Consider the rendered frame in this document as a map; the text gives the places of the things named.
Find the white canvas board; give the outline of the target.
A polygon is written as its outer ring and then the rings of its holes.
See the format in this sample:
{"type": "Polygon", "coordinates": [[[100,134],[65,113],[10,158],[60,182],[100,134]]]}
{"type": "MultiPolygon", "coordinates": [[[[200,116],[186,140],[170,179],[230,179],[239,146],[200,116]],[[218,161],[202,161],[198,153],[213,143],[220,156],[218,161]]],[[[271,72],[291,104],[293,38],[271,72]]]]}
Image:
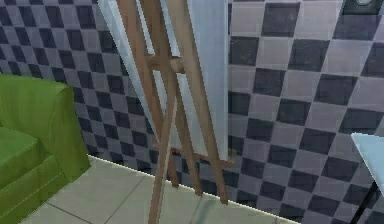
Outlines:
{"type": "MultiPolygon", "coordinates": [[[[178,44],[168,14],[166,0],[160,0],[165,16],[166,33],[169,37],[171,52],[180,56],[178,44]]],[[[229,160],[228,145],[228,10],[227,0],[187,0],[189,15],[192,22],[199,62],[202,70],[204,86],[214,133],[217,141],[219,158],[229,160]]],[[[132,49],[123,26],[121,13],[118,10],[117,0],[99,0],[99,8],[112,34],[118,53],[123,61],[123,68],[128,72],[130,83],[149,118],[150,127],[154,128],[154,121],[150,115],[147,100],[145,99],[143,85],[135,65],[132,49]]],[[[154,95],[159,96],[162,113],[166,108],[166,91],[160,72],[153,71],[155,80],[154,95]]],[[[203,136],[196,110],[193,106],[191,92],[185,74],[177,73],[181,96],[186,111],[188,127],[191,131],[192,144],[195,153],[207,156],[203,136]]]]}

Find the wooden easel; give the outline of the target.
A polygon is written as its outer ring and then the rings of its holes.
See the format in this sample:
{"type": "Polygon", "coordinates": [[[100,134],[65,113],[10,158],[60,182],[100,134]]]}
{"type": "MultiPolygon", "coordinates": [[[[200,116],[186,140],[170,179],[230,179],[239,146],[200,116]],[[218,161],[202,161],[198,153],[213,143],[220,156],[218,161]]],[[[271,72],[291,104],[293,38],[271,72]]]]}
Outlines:
{"type": "Polygon", "coordinates": [[[159,224],[165,182],[170,180],[173,187],[179,186],[172,164],[172,154],[176,151],[170,145],[172,129],[177,130],[180,138],[182,148],[179,152],[187,160],[195,194],[203,194],[196,160],[204,159],[211,165],[220,201],[228,203],[223,168],[229,163],[219,158],[188,3],[187,0],[166,0],[166,6],[180,52],[178,56],[171,53],[160,0],[117,0],[124,33],[144,90],[144,99],[154,121],[154,133],[158,136],[155,146],[159,155],[148,224],[159,224]],[[187,78],[206,155],[193,151],[177,81],[179,73],[187,78]]]}

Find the dark framed wall fixture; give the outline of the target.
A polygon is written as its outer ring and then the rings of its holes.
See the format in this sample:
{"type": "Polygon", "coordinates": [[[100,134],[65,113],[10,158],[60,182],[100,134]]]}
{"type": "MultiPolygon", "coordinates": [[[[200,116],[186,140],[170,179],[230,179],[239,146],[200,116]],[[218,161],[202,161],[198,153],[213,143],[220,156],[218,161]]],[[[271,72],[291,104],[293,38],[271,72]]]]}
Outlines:
{"type": "Polygon", "coordinates": [[[345,0],[343,15],[379,15],[384,0],[345,0]]]}

